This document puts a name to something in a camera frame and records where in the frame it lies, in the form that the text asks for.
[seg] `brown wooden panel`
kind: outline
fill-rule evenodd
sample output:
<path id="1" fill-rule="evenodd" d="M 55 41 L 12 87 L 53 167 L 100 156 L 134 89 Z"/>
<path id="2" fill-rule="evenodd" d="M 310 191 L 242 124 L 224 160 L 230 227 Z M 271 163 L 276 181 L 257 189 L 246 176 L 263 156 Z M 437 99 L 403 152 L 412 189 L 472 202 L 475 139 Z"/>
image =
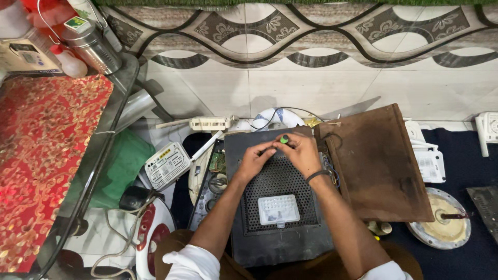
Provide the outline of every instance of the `brown wooden panel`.
<path id="1" fill-rule="evenodd" d="M 397 104 L 318 126 L 341 177 L 341 193 L 363 220 L 433 222 L 429 199 Z"/>

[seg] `black wristband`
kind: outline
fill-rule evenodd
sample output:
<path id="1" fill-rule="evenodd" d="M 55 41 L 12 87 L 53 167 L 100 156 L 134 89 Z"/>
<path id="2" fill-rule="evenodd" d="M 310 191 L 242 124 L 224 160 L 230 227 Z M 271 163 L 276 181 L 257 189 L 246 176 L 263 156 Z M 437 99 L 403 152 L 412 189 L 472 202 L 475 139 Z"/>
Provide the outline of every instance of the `black wristband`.
<path id="1" fill-rule="evenodd" d="M 306 184 L 309 184 L 311 179 L 315 178 L 318 175 L 330 175 L 330 172 L 328 170 L 320 170 L 318 172 L 315 172 L 311 174 L 308 179 L 306 179 Z"/>

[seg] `red patterned tablecloth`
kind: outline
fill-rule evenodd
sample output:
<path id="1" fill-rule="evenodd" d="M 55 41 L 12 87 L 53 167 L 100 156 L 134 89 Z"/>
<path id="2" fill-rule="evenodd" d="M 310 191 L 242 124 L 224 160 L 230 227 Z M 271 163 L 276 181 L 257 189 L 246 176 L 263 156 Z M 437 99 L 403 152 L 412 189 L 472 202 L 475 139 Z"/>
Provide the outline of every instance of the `red patterned tablecloth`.
<path id="1" fill-rule="evenodd" d="M 28 272 L 113 84 L 19 77 L 0 90 L 0 273 Z"/>

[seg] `hand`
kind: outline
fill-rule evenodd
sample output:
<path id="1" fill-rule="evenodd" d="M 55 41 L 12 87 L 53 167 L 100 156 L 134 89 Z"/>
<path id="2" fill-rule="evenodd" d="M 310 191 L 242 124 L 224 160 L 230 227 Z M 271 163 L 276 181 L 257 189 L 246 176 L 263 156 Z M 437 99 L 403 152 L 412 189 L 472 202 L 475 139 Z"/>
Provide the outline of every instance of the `hand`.
<path id="1" fill-rule="evenodd" d="M 280 143 L 280 138 L 284 135 L 289 136 L 287 144 Z M 320 158 L 318 157 L 318 148 L 314 138 L 306 137 L 302 134 L 285 133 L 277 136 L 273 146 L 281 150 L 307 179 L 313 173 L 322 170 Z"/>
<path id="2" fill-rule="evenodd" d="M 272 148 L 272 144 L 273 141 L 270 141 L 247 148 L 233 179 L 241 179 L 248 184 L 261 171 L 266 161 L 275 154 L 276 149 Z M 266 148 L 269 149 L 260 156 L 259 154 Z"/>

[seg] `blood pressure monitor box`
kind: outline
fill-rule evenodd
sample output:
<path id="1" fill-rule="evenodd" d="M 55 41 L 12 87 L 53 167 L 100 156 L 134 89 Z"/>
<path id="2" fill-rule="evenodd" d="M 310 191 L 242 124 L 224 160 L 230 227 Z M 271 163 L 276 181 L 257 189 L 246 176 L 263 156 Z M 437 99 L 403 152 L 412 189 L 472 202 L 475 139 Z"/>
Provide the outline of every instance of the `blood pressure monitor box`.
<path id="1" fill-rule="evenodd" d="M 60 62 L 49 50 L 52 45 L 36 28 L 21 38 L 0 39 L 0 67 L 9 74 L 62 73 Z"/>

